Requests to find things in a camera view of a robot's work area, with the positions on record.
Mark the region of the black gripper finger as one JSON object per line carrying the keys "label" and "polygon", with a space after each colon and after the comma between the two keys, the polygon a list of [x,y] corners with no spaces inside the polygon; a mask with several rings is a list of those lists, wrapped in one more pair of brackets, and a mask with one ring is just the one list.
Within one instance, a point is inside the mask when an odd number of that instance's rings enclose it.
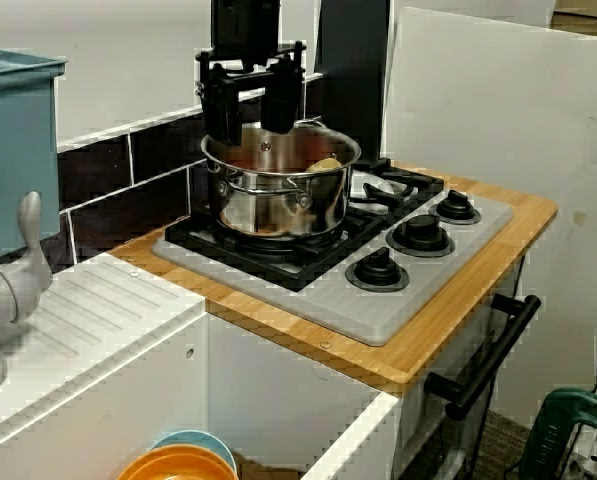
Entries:
{"label": "black gripper finger", "polygon": [[242,113],[236,83],[225,79],[206,82],[202,87],[201,103],[207,134],[222,144],[239,146]]}
{"label": "black gripper finger", "polygon": [[262,128],[286,134],[294,125],[301,96],[301,68],[278,62],[268,69],[271,74],[261,103]]}

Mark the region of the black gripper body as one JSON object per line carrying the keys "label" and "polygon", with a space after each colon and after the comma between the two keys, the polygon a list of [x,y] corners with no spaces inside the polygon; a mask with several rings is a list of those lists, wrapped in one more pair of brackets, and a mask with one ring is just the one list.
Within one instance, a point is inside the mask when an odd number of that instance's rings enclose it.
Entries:
{"label": "black gripper body", "polygon": [[196,55],[197,94],[264,89],[299,96],[304,80],[302,41],[282,42],[279,1],[213,1],[211,49]]}

